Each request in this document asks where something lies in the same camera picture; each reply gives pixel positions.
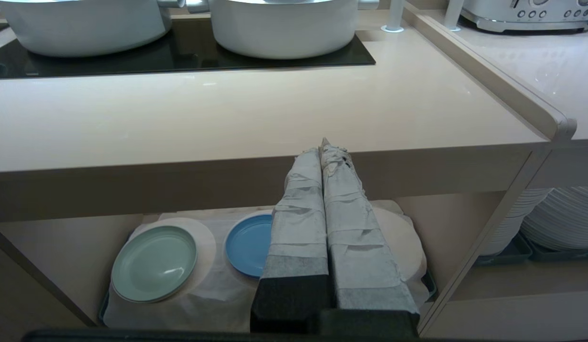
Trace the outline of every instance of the blue plate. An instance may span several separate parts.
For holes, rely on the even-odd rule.
[[[227,258],[237,271],[259,278],[271,244],[270,215],[253,216],[237,223],[227,238]]]

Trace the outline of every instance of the beige countertop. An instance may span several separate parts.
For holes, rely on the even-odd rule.
[[[442,22],[443,10],[425,11]],[[454,34],[507,74],[536,89],[564,115],[577,120],[573,140],[588,139],[588,32],[496,35],[459,25]]]
[[[375,66],[0,80],[0,173],[546,141],[387,14],[361,13]]]

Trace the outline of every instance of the stack of white plates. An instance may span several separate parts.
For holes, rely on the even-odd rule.
[[[482,251],[481,255],[496,255],[503,251],[514,236],[516,236],[518,231],[520,231],[520,224],[524,220],[524,217],[527,216],[537,204],[541,203],[551,190],[552,189],[524,190],[511,210],[507,213],[507,217],[503,219],[499,227],[490,237],[490,241]]]
[[[588,249],[588,187],[554,189],[526,217],[522,232],[556,251]]]

